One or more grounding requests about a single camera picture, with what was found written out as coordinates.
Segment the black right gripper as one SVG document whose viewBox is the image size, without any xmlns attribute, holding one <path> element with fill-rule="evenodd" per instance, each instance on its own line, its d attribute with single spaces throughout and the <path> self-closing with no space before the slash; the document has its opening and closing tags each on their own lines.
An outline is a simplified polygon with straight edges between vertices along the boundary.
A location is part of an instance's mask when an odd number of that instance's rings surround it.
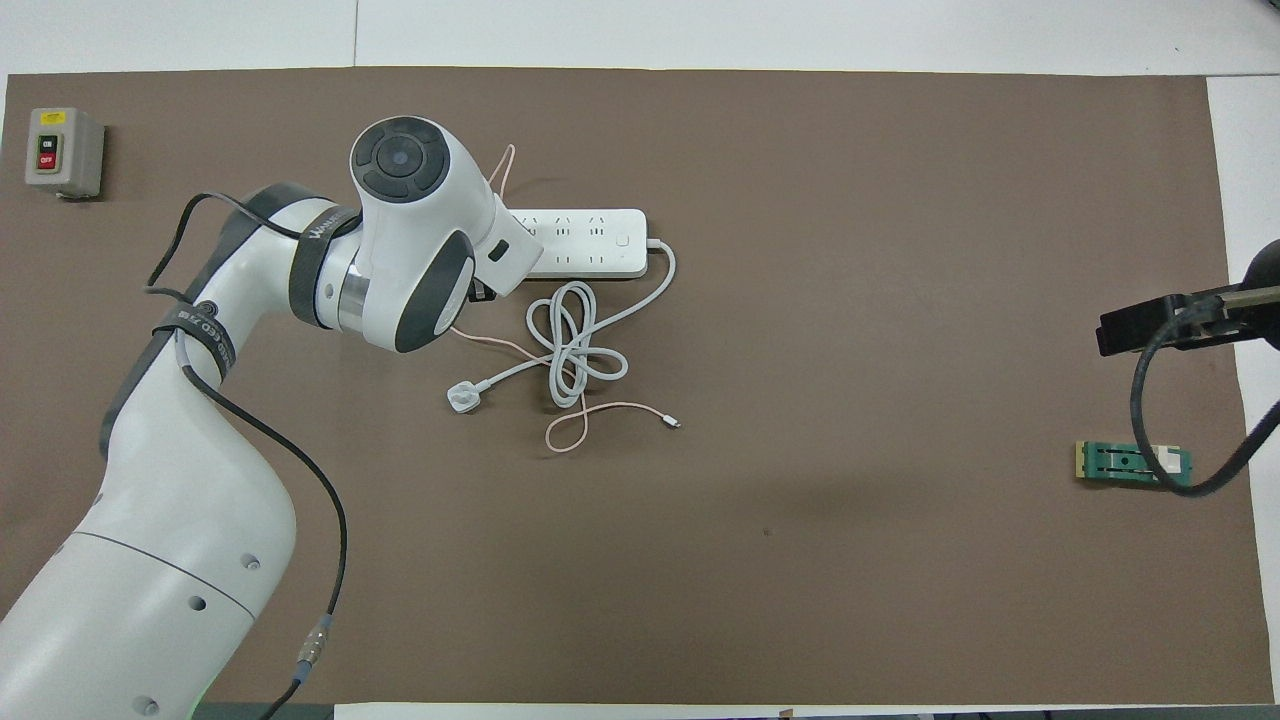
<svg viewBox="0 0 1280 720">
<path fill-rule="evenodd" d="M 1207 348 L 1251 340 L 1262 340 L 1271 348 L 1279 348 L 1279 287 L 1265 284 L 1245 290 L 1242 284 L 1230 284 L 1189 295 L 1169 293 L 1102 314 L 1098 355 L 1111 357 L 1139 352 L 1181 310 L 1190 311 L 1196 305 L 1210 301 L 1220 301 L 1220 307 L 1215 307 L 1207 319 L 1188 325 L 1189 336 L 1181 341 L 1183 348 Z"/>
</svg>

